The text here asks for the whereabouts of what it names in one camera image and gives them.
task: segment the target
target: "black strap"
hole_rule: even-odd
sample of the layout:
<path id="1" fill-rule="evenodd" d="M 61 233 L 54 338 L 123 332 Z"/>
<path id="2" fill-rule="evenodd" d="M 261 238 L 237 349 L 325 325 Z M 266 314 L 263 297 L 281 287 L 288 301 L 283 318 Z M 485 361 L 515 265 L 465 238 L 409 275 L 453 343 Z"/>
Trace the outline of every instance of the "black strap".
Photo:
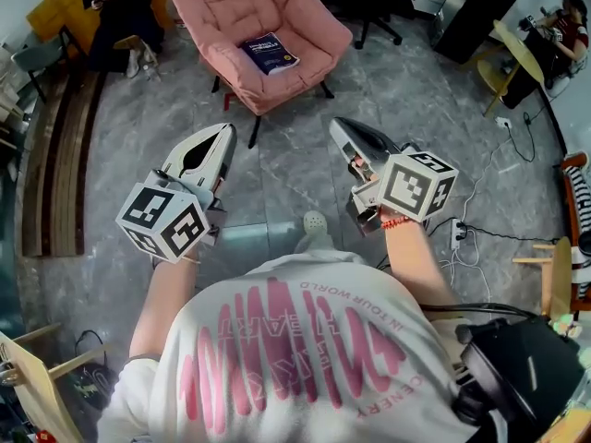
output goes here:
<path id="1" fill-rule="evenodd" d="M 75 356 L 78 356 L 78 345 L 89 335 L 94 335 L 101 345 L 104 344 L 103 340 L 101 340 L 101 337 L 98 335 L 98 333 L 96 331 L 94 331 L 93 329 L 85 329 L 84 331 L 82 331 L 82 333 L 80 333 L 80 337 L 76 340 L 76 344 L 74 345 L 74 355 Z M 107 365 L 107 352 L 106 351 L 103 352 L 103 366 L 109 367 Z"/>

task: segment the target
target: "striped fabric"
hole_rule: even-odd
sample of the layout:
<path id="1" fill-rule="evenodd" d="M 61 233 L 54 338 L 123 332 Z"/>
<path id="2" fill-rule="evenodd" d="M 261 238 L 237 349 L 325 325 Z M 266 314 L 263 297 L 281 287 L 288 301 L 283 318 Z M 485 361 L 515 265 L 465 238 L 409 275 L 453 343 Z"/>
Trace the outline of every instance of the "striped fabric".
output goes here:
<path id="1" fill-rule="evenodd" d="M 581 174 L 579 167 L 569 166 L 564 170 L 569 176 L 571 187 L 573 188 L 573 197 L 576 204 L 576 216 L 579 224 L 580 233 L 591 230 L 591 190 Z M 585 298 L 587 289 L 591 282 L 579 285 L 579 298 Z"/>

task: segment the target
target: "power strip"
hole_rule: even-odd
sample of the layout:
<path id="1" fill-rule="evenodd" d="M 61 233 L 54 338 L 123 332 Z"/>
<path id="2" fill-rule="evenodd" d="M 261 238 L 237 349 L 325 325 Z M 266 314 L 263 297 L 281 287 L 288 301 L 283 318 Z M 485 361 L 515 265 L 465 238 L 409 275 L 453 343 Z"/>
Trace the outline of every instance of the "power strip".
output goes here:
<path id="1" fill-rule="evenodd" d="M 454 218 L 452 220 L 452 251 L 455 251 L 460 247 L 460 241 L 465 239 L 465 226 L 459 218 Z"/>

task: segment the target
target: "white cable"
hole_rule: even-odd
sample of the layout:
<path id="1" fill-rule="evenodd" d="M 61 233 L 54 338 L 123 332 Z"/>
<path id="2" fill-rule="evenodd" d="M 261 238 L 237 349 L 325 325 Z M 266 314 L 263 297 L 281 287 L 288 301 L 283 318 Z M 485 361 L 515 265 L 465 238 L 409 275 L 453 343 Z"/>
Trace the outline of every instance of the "white cable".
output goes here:
<path id="1" fill-rule="evenodd" d="M 442 269 L 452 268 L 451 278 L 450 278 L 450 285 L 451 285 L 452 289 L 453 289 L 453 280 L 455 279 L 455 266 L 456 265 L 459 264 L 459 265 L 464 266 L 469 269 L 478 269 L 480 271 L 480 275 L 482 276 L 482 280 L 484 281 L 484 284 L 487 287 L 488 302 L 490 303 L 492 301 L 492 291 L 490 290 L 490 286 L 488 285 L 487 276 L 485 276 L 484 270 L 482 270 L 482 268 L 480 268 L 477 265 L 478 261 L 480 260 L 480 252 L 478 251 L 478 243 L 476 241 L 476 232 L 474 230 L 469 230 L 468 232 L 472 233 L 472 235 L 474 236 L 474 249 L 476 250 L 476 261 L 474 261 L 474 263 L 472 263 L 472 264 L 468 264 L 465 261 L 463 261 L 460 258 L 460 255 L 459 255 L 460 248 L 458 247 L 457 249 L 453 250 L 451 260 L 443 259 L 443 260 L 439 261 L 439 263 L 440 264 L 446 263 L 443 266 L 441 266 Z"/>
<path id="2" fill-rule="evenodd" d="M 466 202 L 464 202 L 464 214 L 462 215 L 462 222 L 464 222 L 465 220 L 465 216 L 468 212 L 468 202 L 470 200 L 472 200 L 472 198 L 474 198 L 474 195 L 476 194 L 476 189 L 478 187 L 478 184 L 480 183 L 480 181 L 482 179 L 484 179 L 484 176 L 487 174 L 487 169 L 490 167 L 490 165 L 492 164 L 492 158 L 494 157 L 495 153 L 501 149 L 502 146 L 504 146 L 505 144 L 507 144 L 509 141 L 511 141 L 511 139 L 507 139 L 506 141 L 502 142 L 499 146 L 497 146 L 497 148 L 492 151 L 490 153 L 490 160 L 488 161 L 487 166 L 484 168 L 484 171 L 482 171 L 482 175 L 478 178 L 478 180 L 476 182 L 474 182 L 474 190 L 472 191 L 472 194 L 470 194 L 470 197 L 468 197 L 468 199 L 466 200 Z"/>

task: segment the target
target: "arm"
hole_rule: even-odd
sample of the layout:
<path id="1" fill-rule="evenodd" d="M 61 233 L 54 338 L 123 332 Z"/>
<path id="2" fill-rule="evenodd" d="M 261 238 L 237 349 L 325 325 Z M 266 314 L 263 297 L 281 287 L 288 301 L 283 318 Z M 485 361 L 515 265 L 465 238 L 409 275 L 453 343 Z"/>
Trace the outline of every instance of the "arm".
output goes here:
<path id="1" fill-rule="evenodd" d="M 585 53 L 587 52 L 587 48 L 581 40 L 576 40 L 573 51 L 571 51 L 559 41 L 554 42 L 554 44 L 564 55 L 570 57 L 574 61 L 580 61 L 583 57 L 585 57 Z"/>
<path id="2" fill-rule="evenodd" d="M 283 16 L 298 35 L 334 59 L 341 57 L 353 39 L 351 31 L 320 0 L 287 0 Z"/>
<path id="3" fill-rule="evenodd" d="M 194 295 L 196 278 L 197 264 L 189 261 L 161 262 L 156 266 L 129 346 L 130 358 L 163 353 L 176 315 Z"/>
<path id="4" fill-rule="evenodd" d="M 549 17 L 545 17 L 536 21 L 536 26 L 545 26 L 546 28 L 550 28 L 554 23 L 558 21 L 558 13 L 554 13 Z"/>
<path id="5" fill-rule="evenodd" d="M 423 305 L 457 304 L 420 223 L 408 221 L 386 230 L 392 276 Z"/>

